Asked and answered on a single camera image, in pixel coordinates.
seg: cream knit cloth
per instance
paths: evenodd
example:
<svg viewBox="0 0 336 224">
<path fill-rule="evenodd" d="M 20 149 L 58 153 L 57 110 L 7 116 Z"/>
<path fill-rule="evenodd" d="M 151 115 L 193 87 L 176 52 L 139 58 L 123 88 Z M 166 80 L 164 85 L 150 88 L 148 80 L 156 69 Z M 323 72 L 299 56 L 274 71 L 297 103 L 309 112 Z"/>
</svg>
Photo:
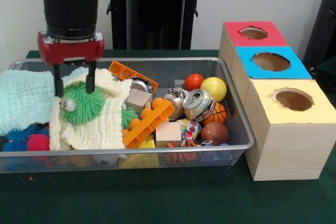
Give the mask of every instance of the cream knit cloth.
<svg viewBox="0 0 336 224">
<path fill-rule="evenodd" d="M 85 82 L 83 74 L 65 83 L 65 87 Z M 106 103 L 100 116 L 83 125 L 72 125 L 62 119 L 60 98 L 56 98 L 50 117 L 50 150 L 124 149 L 122 142 L 121 107 L 128 97 L 132 80 L 114 81 L 107 69 L 96 70 L 96 87 L 103 92 Z"/>
</svg>

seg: white wall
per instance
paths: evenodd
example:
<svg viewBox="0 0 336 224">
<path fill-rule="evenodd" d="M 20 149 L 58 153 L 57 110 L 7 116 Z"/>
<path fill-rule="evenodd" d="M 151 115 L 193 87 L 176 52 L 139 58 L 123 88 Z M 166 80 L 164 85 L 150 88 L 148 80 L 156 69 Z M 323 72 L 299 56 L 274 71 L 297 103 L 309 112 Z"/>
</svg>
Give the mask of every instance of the white wall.
<svg viewBox="0 0 336 224">
<path fill-rule="evenodd" d="M 99 0 L 97 26 L 112 47 L 110 0 Z M 218 49 L 224 20 L 272 20 L 294 51 L 303 57 L 321 0 L 198 0 L 192 49 Z M 29 50 L 45 29 L 43 0 L 0 0 L 0 72 Z"/>
</svg>

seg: wire mesh bin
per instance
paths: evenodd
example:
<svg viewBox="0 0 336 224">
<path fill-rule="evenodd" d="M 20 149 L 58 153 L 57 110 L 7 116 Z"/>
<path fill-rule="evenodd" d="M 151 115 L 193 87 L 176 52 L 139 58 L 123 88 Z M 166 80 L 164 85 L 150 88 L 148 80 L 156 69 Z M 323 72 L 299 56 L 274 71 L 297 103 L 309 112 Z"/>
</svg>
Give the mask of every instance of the wire mesh bin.
<svg viewBox="0 0 336 224">
<path fill-rule="evenodd" d="M 102 59 L 98 68 L 109 68 L 111 61 L 120 63 L 157 81 L 154 97 L 163 97 L 172 87 L 181 87 L 191 73 L 205 78 L 219 77 L 228 86 L 223 102 L 228 117 L 229 146 L 178 147 L 91 151 L 0 152 L 0 173 L 66 172 L 78 170 L 113 170 L 132 168 L 165 168 L 197 166 L 233 166 L 245 149 L 254 142 L 254 135 L 246 118 L 226 65 L 218 58 L 118 58 Z M 69 75 L 76 66 L 61 66 L 61 73 Z M 41 60 L 20 60 L 10 69 L 52 71 Z"/>
</svg>

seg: orange basketball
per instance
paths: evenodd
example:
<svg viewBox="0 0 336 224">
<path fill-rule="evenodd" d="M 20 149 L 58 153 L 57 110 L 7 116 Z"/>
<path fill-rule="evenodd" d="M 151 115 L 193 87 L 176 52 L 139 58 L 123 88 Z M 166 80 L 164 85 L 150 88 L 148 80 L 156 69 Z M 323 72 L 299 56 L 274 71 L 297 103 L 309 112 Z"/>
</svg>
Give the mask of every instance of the orange basketball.
<svg viewBox="0 0 336 224">
<path fill-rule="evenodd" d="M 216 102 L 216 107 L 214 111 L 208 118 L 202 121 L 202 124 L 206 125 L 212 122 L 225 123 L 226 117 L 227 117 L 227 114 L 226 114 L 225 107 L 221 105 L 220 103 Z"/>
</svg>

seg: mint green towel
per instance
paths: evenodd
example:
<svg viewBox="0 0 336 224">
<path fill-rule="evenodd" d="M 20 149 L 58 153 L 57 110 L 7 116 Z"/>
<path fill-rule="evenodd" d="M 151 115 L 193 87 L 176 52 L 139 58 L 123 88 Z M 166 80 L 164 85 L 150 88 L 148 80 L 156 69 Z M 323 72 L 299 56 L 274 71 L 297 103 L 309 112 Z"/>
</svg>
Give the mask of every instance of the mint green towel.
<svg viewBox="0 0 336 224">
<path fill-rule="evenodd" d="M 68 82 L 85 72 L 78 68 L 64 77 Z M 33 123 L 47 123 L 54 103 L 54 78 L 50 72 L 7 70 L 0 74 L 0 136 Z"/>
</svg>

